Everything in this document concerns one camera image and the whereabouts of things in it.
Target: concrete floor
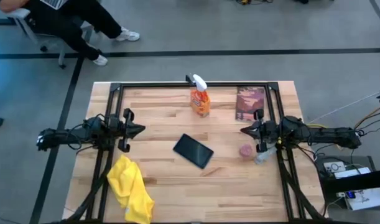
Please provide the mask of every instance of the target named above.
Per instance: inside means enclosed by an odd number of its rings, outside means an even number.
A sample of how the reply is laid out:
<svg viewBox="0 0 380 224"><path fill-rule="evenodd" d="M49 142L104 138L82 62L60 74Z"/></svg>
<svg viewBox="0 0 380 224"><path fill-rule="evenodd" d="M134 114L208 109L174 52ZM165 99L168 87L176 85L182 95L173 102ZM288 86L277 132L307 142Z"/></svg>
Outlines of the concrete floor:
<svg viewBox="0 0 380 224"><path fill-rule="evenodd" d="M140 41L122 44L93 34L90 43L104 52L380 48L380 19L367 0L314 0L308 5L275 0L247 7L229 0L103 4L122 25L142 34ZM17 27L0 26L0 54L38 53ZM0 217L29 222L49 155L37 151L35 139L39 131L57 127L76 59L66 59L66 64L61 70L57 59L0 60L0 116L6 119L0 127ZM206 80L294 80L304 119L312 121L378 92L380 53L125 57L110 58L103 68L86 60L66 127L85 117L93 82L176 81L190 72ZM350 126L377 106L377 100L368 98L316 122ZM372 156L380 169L380 132L362 141L354 155ZM350 154L335 148L325 152ZM62 147L41 222L62 216L74 162L75 152ZM329 212L335 220L380 223L379 212Z"/></svg>

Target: chair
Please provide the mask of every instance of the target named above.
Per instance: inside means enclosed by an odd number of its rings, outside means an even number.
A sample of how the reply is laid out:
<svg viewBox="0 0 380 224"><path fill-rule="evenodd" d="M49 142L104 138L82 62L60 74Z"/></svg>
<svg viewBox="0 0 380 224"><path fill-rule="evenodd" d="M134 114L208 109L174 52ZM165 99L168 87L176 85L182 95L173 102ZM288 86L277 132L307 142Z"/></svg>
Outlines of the chair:
<svg viewBox="0 0 380 224"><path fill-rule="evenodd" d="M60 47L60 55L58 56L58 65L62 69L66 67L64 64L66 43L62 39L54 35L46 34L42 32L41 30L37 30L36 27L34 27L34 25L29 22L30 11L28 9L23 9L23 8L17 9L13 12L6 13L6 16L14 19L17 26L21 28L21 30L25 33L25 35L28 36L29 39L33 41L34 44L40 47L41 52L47 52L48 51L47 45L53 44L51 39L55 39L55 43ZM74 17L73 22L77 26L81 27L81 29L83 30L83 35L86 35L87 32L91 32L93 30L92 25L90 25L87 22L84 22L79 17ZM51 39L40 42L38 37L50 37Z"/></svg>

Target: laptop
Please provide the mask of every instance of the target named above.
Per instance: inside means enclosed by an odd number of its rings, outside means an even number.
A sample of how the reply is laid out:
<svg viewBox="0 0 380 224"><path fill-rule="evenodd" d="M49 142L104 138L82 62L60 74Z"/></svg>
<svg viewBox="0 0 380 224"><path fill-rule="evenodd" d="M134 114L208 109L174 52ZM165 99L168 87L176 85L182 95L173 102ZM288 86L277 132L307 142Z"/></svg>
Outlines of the laptop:
<svg viewBox="0 0 380 224"><path fill-rule="evenodd" d="M55 10L59 10L68 0L40 0Z"/></svg>

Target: white sneaker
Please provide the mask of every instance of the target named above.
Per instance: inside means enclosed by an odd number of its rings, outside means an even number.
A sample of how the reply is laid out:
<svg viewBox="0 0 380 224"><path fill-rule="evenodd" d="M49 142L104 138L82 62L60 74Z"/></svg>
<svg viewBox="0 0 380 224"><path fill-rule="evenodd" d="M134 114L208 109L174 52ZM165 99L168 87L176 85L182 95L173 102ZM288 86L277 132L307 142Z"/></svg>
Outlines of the white sneaker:
<svg viewBox="0 0 380 224"><path fill-rule="evenodd" d="M123 27L121 29L122 29L121 35L115 38L117 41L124 41L124 40L136 41L140 39L140 34L129 31L128 29L123 28Z"/></svg>
<svg viewBox="0 0 380 224"><path fill-rule="evenodd" d="M96 60L93 61L98 66L105 66L108 63L108 59L106 59L104 56L99 55Z"/></svg>

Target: orange spray bottle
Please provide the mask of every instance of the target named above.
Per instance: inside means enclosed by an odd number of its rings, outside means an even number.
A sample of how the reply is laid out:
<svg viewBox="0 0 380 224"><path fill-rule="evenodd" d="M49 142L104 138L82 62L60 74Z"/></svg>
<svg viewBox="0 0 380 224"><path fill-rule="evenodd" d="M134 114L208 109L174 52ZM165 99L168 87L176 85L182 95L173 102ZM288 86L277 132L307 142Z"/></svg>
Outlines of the orange spray bottle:
<svg viewBox="0 0 380 224"><path fill-rule="evenodd" d="M206 92L208 85L199 75L193 75L192 77L194 81L191 80L189 76L186 76L186 80L190 84L197 86L196 90L191 90L190 104L194 112L204 118L208 116L210 112L210 98Z"/></svg>

